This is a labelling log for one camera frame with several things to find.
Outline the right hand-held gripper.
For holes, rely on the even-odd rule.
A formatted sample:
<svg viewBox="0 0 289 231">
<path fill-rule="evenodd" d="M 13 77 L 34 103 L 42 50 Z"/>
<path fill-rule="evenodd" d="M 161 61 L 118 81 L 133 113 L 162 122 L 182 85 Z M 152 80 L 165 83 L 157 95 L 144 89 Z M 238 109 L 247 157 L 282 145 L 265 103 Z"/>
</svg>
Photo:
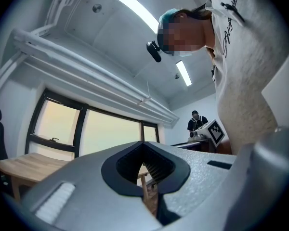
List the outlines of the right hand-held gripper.
<svg viewBox="0 0 289 231">
<path fill-rule="evenodd" d="M 202 125 L 193 132 L 190 132 L 188 141 L 200 141 L 203 139 L 210 139 L 214 144 L 214 147 L 217 147 L 222 139 L 225 137 L 225 133 L 220 127 L 216 119 Z"/>
</svg>

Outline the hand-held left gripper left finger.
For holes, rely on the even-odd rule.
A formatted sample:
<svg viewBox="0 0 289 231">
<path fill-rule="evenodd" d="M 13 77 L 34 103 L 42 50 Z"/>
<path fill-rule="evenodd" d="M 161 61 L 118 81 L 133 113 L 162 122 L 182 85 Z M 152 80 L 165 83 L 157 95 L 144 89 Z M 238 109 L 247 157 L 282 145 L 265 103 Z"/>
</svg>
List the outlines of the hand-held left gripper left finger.
<svg viewBox="0 0 289 231">
<path fill-rule="evenodd" d="M 155 231 L 137 185 L 140 141 L 78 157 L 35 185 L 21 206 L 43 231 Z"/>
</svg>

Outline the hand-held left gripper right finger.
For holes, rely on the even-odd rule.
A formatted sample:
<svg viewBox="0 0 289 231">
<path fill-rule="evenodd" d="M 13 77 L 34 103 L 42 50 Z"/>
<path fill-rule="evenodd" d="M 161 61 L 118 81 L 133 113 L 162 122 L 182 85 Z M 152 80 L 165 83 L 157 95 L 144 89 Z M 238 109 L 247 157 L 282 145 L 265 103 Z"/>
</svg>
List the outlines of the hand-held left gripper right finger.
<svg viewBox="0 0 289 231">
<path fill-rule="evenodd" d="M 221 187 L 235 156 L 144 142 L 142 157 L 158 190 L 157 213 L 145 211 L 143 225 L 226 224 L 230 192 Z"/>
</svg>

